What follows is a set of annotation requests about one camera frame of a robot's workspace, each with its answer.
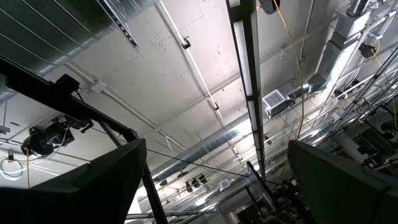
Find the metal duct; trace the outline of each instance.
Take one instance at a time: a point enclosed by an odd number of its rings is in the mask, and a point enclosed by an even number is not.
[[[369,0],[352,0],[347,14],[352,17],[360,16],[369,4]]]
[[[225,127],[221,128],[204,140],[200,141],[196,145],[187,149],[185,152],[180,153],[178,156],[176,156],[176,158],[188,162],[195,162],[203,156],[219,148],[223,144],[227,143],[228,141],[232,140],[237,135],[247,134],[245,132],[250,131],[250,128],[251,127],[249,122],[249,115],[246,113],[238,119],[234,120],[232,123],[229,123]],[[171,159],[153,170],[151,172],[152,178],[154,182],[160,182],[175,174],[176,172],[182,171],[188,165],[189,164],[186,162]]]
[[[328,85],[337,81],[351,54],[356,50],[360,31],[363,30],[369,15],[368,12],[355,18],[347,14],[339,16],[333,36],[323,52],[317,73],[303,85],[305,98],[323,91]],[[294,104],[301,96],[300,83],[288,82],[262,98],[264,112],[268,119],[272,119]]]
[[[152,0],[106,0],[123,22],[154,5]],[[96,0],[0,1],[0,54],[45,75],[116,26]],[[16,94],[0,80],[0,104]]]

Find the air vent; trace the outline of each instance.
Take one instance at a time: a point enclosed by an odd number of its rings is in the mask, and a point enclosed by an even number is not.
[[[286,109],[290,104],[279,90],[270,92],[262,98],[262,101],[264,102],[264,111],[266,112],[268,119],[271,119],[273,114],[278,114],[280,111]]]
[[[229,187],[230,183],[227,179],[220,182],[220,190],[224,190],[225,188]]]
[[[274,90],[266,95],[262,100],[267,105],[267,108],[274,108],[285,101],[285,97],[278,90]]]

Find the ceiling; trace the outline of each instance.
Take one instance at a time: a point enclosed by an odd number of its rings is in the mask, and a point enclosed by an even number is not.
[[[342,11],[348,2],[315,0],[308,33],[329,23],[335,11]],[[164,4],[182,35],[189,36],[192,44],[190,50],[208,88],[211,92],[217,90],[213,97],[220,107],[224,124],[247,113],[225,0],[165,0]],[[311,0],[281,2],[281,10],[293,39],[306,34],[310,6]],[[262,94],[266,95],[295,79],[297,66],[292,49],[280,51],[290,41],[279,15],[267,15],[259,10],[257,20],[260,59],[265,60],[261,64]],[[172,138],[187,149],[219,130],[224,124],[217,118],[211,104],[205,100],[205,86],[167,27],[168,23],[169,21],[162,19],[156,7],[151,7],[128,22],[129,29],[140,46],[138,52],[126,42],[118,30],[114,30],[70,61],[69,64],[76,70],[61,66],[45,78],[55,81],[64,73],[71,75],[80,82],[82,96],[88,104],[137,131],[140,137],[147,140],[149,149],[175,156],[182,150],[172,144],[171,151],[164,136]],[[323,44],[331,31],[333,29],[330,26],[325,26],[305,41],[302,62],[305,80],[315,72]],[[302,44],[298,44],[297,48],[301,51]],[[90,90],[91,83],[87,82],[87,77],[103,82],[109,92],[134,110],[134,114],[107,96]],[[324,99],[325,96],[310,99],[305,103],[305,111],[323,103]],[[2,138],[13,138],[22,142],[28,134],[20,131],[36,124],[46,126],[56,115],[57,112],[50,108],[17,95],[7,104],[6,124],[12,131]],[[295,118],[298,115],[292,114],[286,119],[292,121]],[[267,125],[264,133],[275,132],[283,127],[283,123],[281,119],[275,119]],[[109,137],[94,129],[85,134],[78,131],[73,134],[76,140],[61,149],[65,154],[90,160],[116,148]],[[252,144],[250,137],[239,143],[236,149],[243,151]],[[231,150],[218,157],[212,157],[214,153],[202,160],[210,158],[208,164],[217,167],[235,157]],[[253,155],[254,149],[247,157]],[[38,165],[51,169],[55,174],[61,174],[83,163],[59,155],[53,159],[58,162],[44,161]],[[147,163],[151,170],[167,160],[169,158],[148,152]],[[199,168],[170,187],[181,188],[185,180],[201,172],[207,171]],[[53,174],[37,170],[32,170],[30,176],[32,185],[54,177]],[[26,178],[17,182],[0,178],[0,185],[24,188],[26,184]],[[166,194],[174,192],[174,189],[165,189]],[[143,202],[141,209],[147,212],[148,204]]]

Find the cable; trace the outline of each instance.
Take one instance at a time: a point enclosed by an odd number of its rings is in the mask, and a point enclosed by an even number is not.
[[[29,177],[29,151],[26,153],[26,171],[27,171],[27,188],[30,188],[30,177]]]
[[[4,164],[4,161],[5,160],[0,161],[0,174],[7,180],[12,180],[12,181],[19,180],[22,177],[22,175],[24,174],[24,170],[25,170],[25,168],[22,166],[22,164],[17,161],[9,161],[9,162],[15,162],[20,167],[20,169],[17,171],[9,172],[9,171],[4,171],[4,169],[3,169],[2,165]]]
[[[276,6],[276,9],[278,11],[278,14],[279,14],[280,18],[282,19],[282,22],[283,22],[283,24],[285,26],[285,30],[286,30],[287,34],[289,35],[290,41],[292,43],[294,54],[296,55],[296,61],[297,61],[297,66],[298,66],[298,74],[300,75],[302,115],[301,115],[300,126],[298,128],[298,133],[297,133],[297,140],[299,140],[300,139],[301,128],[303,126],[303,121],[304,121],[304,87],[303,87],[303,76],[302,76],[301,69],[300,69],[300,59],[299,59],[299,55],[297,53],[296,46],[295,46],[294,41],[293,41],[293,37],[290,34],[289,29],[287,28],[287,25],[286,25],[286,22],[285,22],[285,19],[284,19],[283,15],[282,15],[282,12],[280,11],[276,0],[273,0],[273,1],[274,1],[275,6]]]
[[[147,150],[150,151],[150,152],[159,154],[159,155],[161,155],[161,156],[165,156],[165,157],[169,157],[169,158],[172,158],[172,159],[175,159],[175,160],[178,160],[178,161],[186,162],[186,163],[188,163],[188,164],[194,164],[194,165],[196,165],[196,166],[205,167],[205,168],[217,170],[217,171],[220,171],[220,172],[225,172],[225,173],[228,173],[228,174],[239,175],[239,176],[241,176],[241,177],[248,177],[247,175],[237,174],[237,173],[230,172],[230,171],[226,171],[226,170],[222,170],[222,169],[217,169],[217,168],[213,168],[213,167],[208,167],[208,166],[204,166],[204,165],[201,165],[201,164],[197,164],[197,163],[195,163],[195,162],[188,162],[188,161],[185,161],[185,160],[183,160],[183,159],[178,159],[178,158],[176,158],[176,157],[163,154],[163,153],[161,153],[161,152],[153,151],[153,150],[151,150],[151,149],[147,149]]]

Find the white concrete ceiling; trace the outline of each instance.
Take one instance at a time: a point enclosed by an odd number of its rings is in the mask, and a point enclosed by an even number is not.
[[[192,43],[190,50],[210,90],[215,90],[240,76],[224,0],[165,0],[164,3],[181,33],[184,36],[189,36]],[[294,39],[305,34],[310,3],[311,0],[283,0],[281,2],[282,12]],[[346,3],[347,1],[343,0],[315,0],[309,32],[328,22],[335,14],[334,10],[341,10]],[[274,54],[280,54],[280,49],[289,45],[290,41],[277,13],[267,15],[264,11],[259,10],[257,18],[259,52],[263,61]],[[109,91],[123,99],[143,118],[150,121],[153,124],[152,127],[108,97],[94,91],[86,91],[83,94],[85,101],[136,130],[140,136],[147,139],[149,149],[168,155],[172,153],[167,147],[165,138],[154,131],[153,126],[158,127],[159,130],[185,148],[189,148],[220,129],[221,124],[213,109],[209,103],[202,100],[203,93],[192,78],[195,75],[190,68],[192,65],[187,63],[182,48],[168,30],[157,9],[152,7],[144,11],[131,20],[128,26],[140,45],[139,52],[134,51],[116,30],[73,58],[71,64],[85,75],[105,83]],[[304,49],[306,57],[302,65],[305,77],[314,73],[322,52],[322,43],[326,42],[329,33],[330,28],[326,27],[306,41]],[[298,51],[301,50],[301,47],[301,45],[297,46]],[[276,57],[261,66],[263,95],[296,76],[297,67],[292,49],[281,55],[281,57]],[[88,88],[89,83],[65,66],[54,70],[46,78],[55,81],[64,73],[76,78],[81,83],[83,90]],[[226,124],[247,112],[240,78],[222,88],[214,95],[214,98]],[[306,111],[314,107],[312,102],[307,104],[309,106],[306,107]],[[12,132],[2,137],[10,138],[52,112],[50,108],[22,95],[17,95],[9,101],[6,121],[7,123],[15,122],[20,126],[8,125],[12,128]],[[48,121],[49,119],[45,119],[41,121],[41,124],[48,124]],[[273,133],[276,128],[281,128],[281,124],[270,124],[269,130],[266,130],[265,133]],[[76,138],[75,142],[62,149],[62,152],[85,159],[94,159],[115,148],[107,136],[95,130],[89,130],[86,134],[80,134],[78,131],[73,131],[73,133]],[[27,134],[20,134],[16,136],[15,140],[23,141],[26,137]],[[252,140],[249,139],[239,144],[237,149],[243,151],[251,144]],[[172,147],[174,155],[181,152],[178,147],[174,145]],[[210,165],[217,166],[231,157],[234,157],[234,154],[227,151],[222,156],[214,158]],[[55,158],[68,161],[67,158],[58,158],[57,156]],[[151,169],[167,160],[166,157],[150,152],[147,156],[147,163]],[[63,171],[73,168],[73,166],[57,164],[64,166],[61,169]],[[199,169],[197,174],[200,172],[205,172],[205,170]],[[51,177],[53,175],[41,172],[32,174],[32,178],[37,179],[36,182],[34,181],[36,184]],[[176,182],[172,187],[181,187],[183,181],[190,177],[187,176],[182,181]],[[3,184],[6,185],[5,181],[0,178],[0,185]],[[25,178],[12,184],[25,187]]]

